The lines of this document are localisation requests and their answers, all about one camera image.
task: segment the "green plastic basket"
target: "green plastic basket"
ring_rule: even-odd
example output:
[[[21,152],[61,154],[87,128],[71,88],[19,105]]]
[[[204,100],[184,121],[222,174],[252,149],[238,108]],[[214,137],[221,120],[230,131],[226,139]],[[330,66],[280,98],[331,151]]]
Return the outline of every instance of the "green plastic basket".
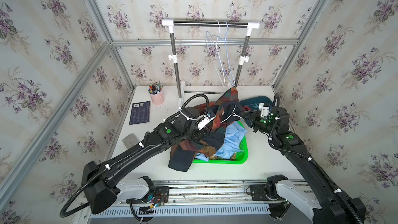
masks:
[[[235,161],[231,160],[211,160],[209,159],[208,162],[200,160],[200,159],[194,159],[192,163],[226,163],[226,164],[242,164],[244,163],[247,158],[249,157],[249,152],[248,152],[248,146],[246,144],[246,136],[243,137],[242,141],[239,144],[239,149],[242,150],[243,152],[237,152],[236,153],[236,159]]]

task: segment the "clothing pile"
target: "clothing pile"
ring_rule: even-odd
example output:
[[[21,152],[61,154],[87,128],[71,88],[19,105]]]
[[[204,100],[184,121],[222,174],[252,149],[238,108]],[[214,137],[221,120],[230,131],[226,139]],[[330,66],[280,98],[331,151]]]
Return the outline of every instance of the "clothing pile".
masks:
[[[195,108],[199,112],[204,112],[206,103],[195,106]],[[178,145],[172,146],[169,168],[186,172],[198,153],[201,153],[200,157],[208,159],[212,155],[220,155],[224,158],[240,151],[240,141],[237,143],[237,139],[241,136],[240,140],[242,140],[246,130],[243,131],[244,128],[236,123],[240,119],[237,115],[244,110],[239,104],[237,89],[232,87],[217,101],[209,102],[209,109],[216,113],[214,120],[206,126],[210,129],[209,134],[198,142],[186,139]]]

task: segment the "white cable tie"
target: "white cable tie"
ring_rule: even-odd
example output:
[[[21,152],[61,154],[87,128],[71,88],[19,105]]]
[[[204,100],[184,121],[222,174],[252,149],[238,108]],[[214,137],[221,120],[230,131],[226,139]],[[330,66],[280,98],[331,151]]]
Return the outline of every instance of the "white cable tie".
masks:
[[[188,116],[186,116],[186,115],[181,111],[181,109],[182,109],[181,107],[179,107],[178,109],[179,109],[180,113],[181,113],[184,117],[186,117],[187,121],[188,121],[188,120],[195,121],[195,120],[198,120],[198,119],[199,119],[199,117],[198,117],[198,118],[188,118]]]

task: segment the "metal frame bar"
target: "metal frame bar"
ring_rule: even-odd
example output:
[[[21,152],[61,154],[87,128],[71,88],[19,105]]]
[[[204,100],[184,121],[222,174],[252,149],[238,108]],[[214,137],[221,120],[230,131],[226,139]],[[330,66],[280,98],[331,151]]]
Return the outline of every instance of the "metal frame bar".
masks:
[[[227,39],[226,45],[243,45],[244,38]],[[146,40],[114,40],[111,42],[115,47],[139,47],[139,46],[171,46],[169,39],[146,39]],[[176,46],[206,46],[204,39],[176,39]],[[251,38],[250,45],[297,45],[297,38]]]
[[[330,0],[317,0],[315,6],[312,8],[312,12],[305,22],[300,34],[298,35],[298,39],[300,40],[297,46],[293,47],[292,52],[289,57],[286,59],[286,62],[282,65],[281,71],[276,76],[274,87],[279,88],[286,77],[286,74],[290,70],[291,66],[294,64],[294,60],[300,50],[305,46],[305,42],[310,36],[310,33],[313,29],[315,29],[316,22],[319,17],[323,13],[323,10],[326,8],[327,4]]]
[[[109,28],[106,24],[105,18],[101,13],[97,1],[96,0],[84,0],[84,1],[86,2],[87,8],[91,16],[93,17],[93,20],[97,25],[102,38],[107,42],[113,41],[112,34],[109,31]],[[119,70],[120,74],[122,75],[123,80],[125,81],[128,89],[130,91],[133,90],[134,83],[132,82],[131,77],[129,76],[129,73],[123,62],[122,57],[120,56],[120,53],[116,49],[113,49],[113,46],[110,52],[112,54],[113,60],[115,61],[116,67]]]
[[[110,42],[102,44],[95,56],[91,59],[83,72],[76,79],[68,93],[58,104],[57,108],[52,112],[51,117],[47,120],[45,125],[33,138],[32,142],[25,149],[18,161],[14,164],[11,171],[0,184],[0,209],[7,204],[9,198],[16,192],[18,187],[23,182],[25,176],[34,166],[44,147],[48,144],[54,132],[60,126],[72,104],[79,97],[80,93],[90,81],[97,67],[100,65],[105,55],[109,51]]]

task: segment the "vent grille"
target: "vent grille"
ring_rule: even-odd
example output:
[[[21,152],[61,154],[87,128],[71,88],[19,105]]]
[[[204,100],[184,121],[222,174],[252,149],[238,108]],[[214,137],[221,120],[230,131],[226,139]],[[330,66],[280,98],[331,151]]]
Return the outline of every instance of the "vent grille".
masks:
[[[154,210],[154,214],[140,215],[139,207],[134,207],[139,217],[177,217],[198,215],[237,215],[237,214],[270,214],[268,204],[224,204],[224,205],[192,205],[192,206],[162,206]],[[130,207],[110,207],[107,210],[91,215],[90,218],[121,218],[132,217]]]

